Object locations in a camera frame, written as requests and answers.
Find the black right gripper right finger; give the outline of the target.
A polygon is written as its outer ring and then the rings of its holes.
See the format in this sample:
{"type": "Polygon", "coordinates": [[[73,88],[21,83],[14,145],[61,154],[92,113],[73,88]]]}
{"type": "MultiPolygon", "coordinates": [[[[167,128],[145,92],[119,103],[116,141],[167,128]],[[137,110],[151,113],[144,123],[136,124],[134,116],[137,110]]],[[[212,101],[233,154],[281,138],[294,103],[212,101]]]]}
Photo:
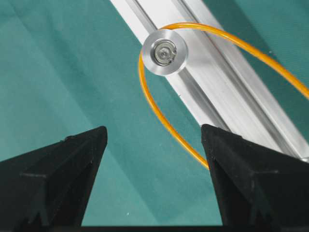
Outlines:
{"type": "Polygon", "coordinates": [[[201,142],[222,220],[218,232],[306,232],[309,165],[208,124],[201,142]]]}

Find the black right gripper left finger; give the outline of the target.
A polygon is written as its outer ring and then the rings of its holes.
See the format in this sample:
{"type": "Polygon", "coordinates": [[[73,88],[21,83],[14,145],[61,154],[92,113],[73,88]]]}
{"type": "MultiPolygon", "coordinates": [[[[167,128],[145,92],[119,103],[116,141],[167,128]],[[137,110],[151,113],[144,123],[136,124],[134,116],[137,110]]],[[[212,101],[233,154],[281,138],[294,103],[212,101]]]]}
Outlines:
{"type": "Polygon", "coordinates": [[[0,229],[80,227],[107,145],[104,126],[0,163],[0,229]]]}

